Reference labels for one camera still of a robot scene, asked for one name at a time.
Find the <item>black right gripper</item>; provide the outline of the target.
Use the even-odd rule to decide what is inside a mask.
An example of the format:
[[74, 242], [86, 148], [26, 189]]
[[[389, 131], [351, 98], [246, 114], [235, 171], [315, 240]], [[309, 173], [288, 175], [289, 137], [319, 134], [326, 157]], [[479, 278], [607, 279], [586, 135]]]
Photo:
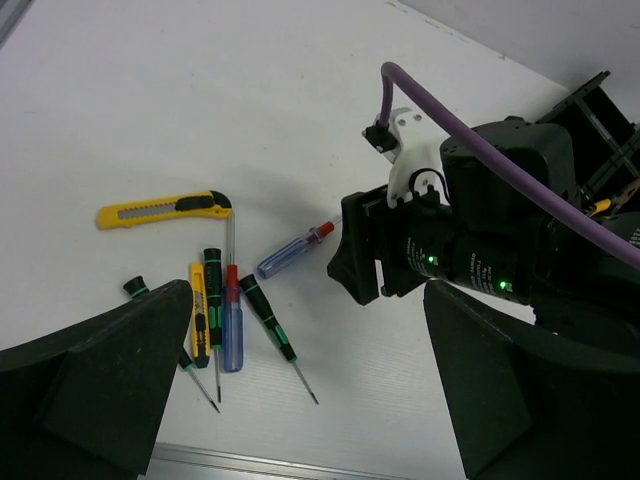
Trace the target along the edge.
[[[590, 218], [577, 196], [573, 145], [556, 124], [518, 117], [479, 135], [597, 225], [639, 242], [639, 190], [614, 214]], [[491, 172], [456, 139], [440, 148], [441, 194], [428, 186], [394, 209], [384, 192], [341, 200], [341, 239], [328, 276], [359, 305], [404, 296], [430, 279], [528, 305], [561, 328], [564, 308], [610, 316], [639, 341], [639, 273], [573, 232]]]

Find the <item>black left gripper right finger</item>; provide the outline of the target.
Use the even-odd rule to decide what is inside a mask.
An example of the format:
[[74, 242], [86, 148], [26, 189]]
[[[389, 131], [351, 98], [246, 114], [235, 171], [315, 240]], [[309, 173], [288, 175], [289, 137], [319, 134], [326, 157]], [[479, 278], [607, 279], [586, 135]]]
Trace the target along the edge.
[[639, 341], [583, 307], [553, 331], [442, 282], [424, 311], [469, 479], [635, 479]]

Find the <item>yellow needle-nose pliers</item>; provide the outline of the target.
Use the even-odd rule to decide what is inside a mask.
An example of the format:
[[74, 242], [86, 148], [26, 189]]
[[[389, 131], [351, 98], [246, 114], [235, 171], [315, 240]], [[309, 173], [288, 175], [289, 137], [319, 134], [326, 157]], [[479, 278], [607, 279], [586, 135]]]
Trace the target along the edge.
[[590, 217], [596, 217], [601, 214], [614, 214], [619, 211], [626, 203], [628, 203], [639, 190], [638, 186], [630, 186], [611, 197], [599, 200], [584, 210], [584, 213]]

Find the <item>Pro'sKit black green screwdriver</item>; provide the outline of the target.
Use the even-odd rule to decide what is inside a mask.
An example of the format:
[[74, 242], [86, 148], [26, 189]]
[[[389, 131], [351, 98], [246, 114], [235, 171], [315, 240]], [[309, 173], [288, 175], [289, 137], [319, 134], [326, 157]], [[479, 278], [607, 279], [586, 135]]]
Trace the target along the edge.
[[296, 352], [280, 322], [278, 321], [272, 306], [267, 299], [264, 291], [259, 285], [256, 277], [249, 274], [239, 280], [239, 285], [248, 304], [253, 309], [255, 315], [261, 321], [265, 332], [275, 348], [280, 352], [282, 357], [292, 366], [299, 380], [306, 389], [307, 393], [318, 405], [319, 401], [313, 392], [310, 384], [306, 380], [300, 367], [298, 366], [298, 357]]

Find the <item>large yellow utility knife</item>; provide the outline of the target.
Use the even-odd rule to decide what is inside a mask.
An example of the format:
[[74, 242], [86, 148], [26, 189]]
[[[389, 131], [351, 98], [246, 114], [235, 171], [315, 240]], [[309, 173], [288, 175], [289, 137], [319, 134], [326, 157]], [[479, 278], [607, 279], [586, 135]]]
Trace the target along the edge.
[[207, 190], [104, 206], [96, 215], [96, 226], [100, 230], [111, 230], [181, 218], [225, 220], [231, 214], [229, 198], [221, 192]]

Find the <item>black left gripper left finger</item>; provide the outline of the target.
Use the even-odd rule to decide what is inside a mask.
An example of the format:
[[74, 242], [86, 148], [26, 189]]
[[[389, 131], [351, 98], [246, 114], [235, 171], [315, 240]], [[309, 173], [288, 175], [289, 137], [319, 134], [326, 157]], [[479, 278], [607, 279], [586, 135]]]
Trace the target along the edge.
[[4, 479], [146, 473], [191, 318], [173, 280], [1, 353]]

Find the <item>blue red screwdriver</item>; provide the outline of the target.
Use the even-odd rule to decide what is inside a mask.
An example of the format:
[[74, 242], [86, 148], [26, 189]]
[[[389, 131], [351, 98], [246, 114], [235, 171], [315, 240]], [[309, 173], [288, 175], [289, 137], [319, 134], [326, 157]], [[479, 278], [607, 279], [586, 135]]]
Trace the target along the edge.
[[261, 279], [269, 279], [275, 276], [322, 244], [325, 238], [331, 235], [341, 222], [342, 216], [338, 215], [319, 226], [310, 228], [304, 234], [289, 241], [261, 260], [256, 267], [256, 273]]
[[222, 364], [226, 373], [238, 373], [244, 367], [244, 322], [240, 302], [238, 265], [235, 258], [236, 224], [234, 213], [229, 217], [227, 247]]

